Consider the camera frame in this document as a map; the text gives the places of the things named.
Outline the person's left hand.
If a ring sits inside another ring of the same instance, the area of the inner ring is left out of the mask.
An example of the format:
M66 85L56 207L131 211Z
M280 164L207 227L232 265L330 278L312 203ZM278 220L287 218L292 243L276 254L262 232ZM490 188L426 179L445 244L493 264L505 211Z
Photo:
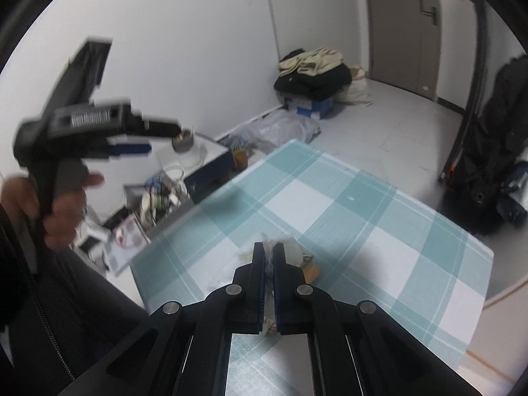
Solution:
M70 190L54 200L52 211L43 220L44 241L49 248L66 248L73 243L86 206L85 189L97 187L104 180L102 174L88 174L79 189ZM1 204L17 234L27 228L27 219L39 216L37 193L27 177L16 176L5 181Z

